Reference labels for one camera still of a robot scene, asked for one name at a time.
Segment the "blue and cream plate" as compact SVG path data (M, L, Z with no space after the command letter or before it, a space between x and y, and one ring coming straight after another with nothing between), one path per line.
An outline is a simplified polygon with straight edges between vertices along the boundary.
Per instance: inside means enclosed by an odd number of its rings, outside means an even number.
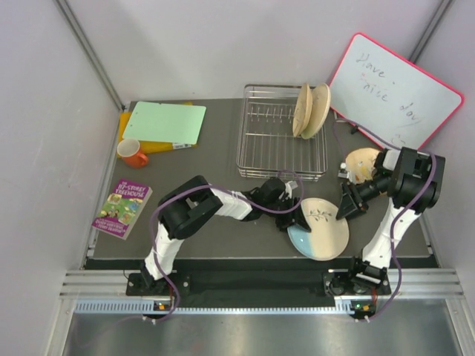
M307 198L301 207L311 232L297 225L288 227L287 233L294 247L305 257L317 261L340 256L349 242L350 230L345 219L336 219L338 208L320 198Z

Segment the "bird plate with orange leaves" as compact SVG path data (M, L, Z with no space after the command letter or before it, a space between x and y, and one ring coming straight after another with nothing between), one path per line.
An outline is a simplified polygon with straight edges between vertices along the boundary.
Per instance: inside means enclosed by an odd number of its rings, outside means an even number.
M301 86L294 109L292 120L292 135L298 137L307 127L312 111L312 91L308 83Z

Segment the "green tinted branch plate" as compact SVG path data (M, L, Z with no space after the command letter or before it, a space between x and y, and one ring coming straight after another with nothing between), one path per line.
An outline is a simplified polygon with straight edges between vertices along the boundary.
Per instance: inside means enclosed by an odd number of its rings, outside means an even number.
M311 139L322 128L330 110L331 92L326 83L319 84L312 91L312 110L309 122L303 132L302 139Z

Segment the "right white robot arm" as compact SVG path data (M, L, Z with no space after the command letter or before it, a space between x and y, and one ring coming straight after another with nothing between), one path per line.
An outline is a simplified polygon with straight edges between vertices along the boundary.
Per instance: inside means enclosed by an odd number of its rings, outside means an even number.
M422 213L435 206L441 190L446 158L411 148L385 149L373 165L373 178L341 185L337 220L351 220L367 212L368 201L386 193L387 210L372 240L353 260L346 276L348 288L361 294L383 285L390 261L405 232Z

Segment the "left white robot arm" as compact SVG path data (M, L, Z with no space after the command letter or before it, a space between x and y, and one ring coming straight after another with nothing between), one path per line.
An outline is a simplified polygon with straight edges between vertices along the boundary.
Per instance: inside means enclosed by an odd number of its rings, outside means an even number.
M183 241L212 217L251 222L265 214L275 219L281 231L296 225L310 232L303 213L304 199L292 193L297 187L303 187L301 182L273 177L249 191L230 191L209 184L201 175L191 178L163 197L151 218L152 247L141 268L144 289L152 294L166 290Z

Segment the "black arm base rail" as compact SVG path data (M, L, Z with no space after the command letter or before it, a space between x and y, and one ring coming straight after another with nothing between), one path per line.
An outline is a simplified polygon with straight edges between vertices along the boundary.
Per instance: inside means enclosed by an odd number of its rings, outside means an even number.
M179 259L168 279L154 280L140 270L128 276L126 294L166 296L177 287L181 297L205 291L290 291L312 296L391 294L387 269L377 271L355 258L329 262L296 259Z

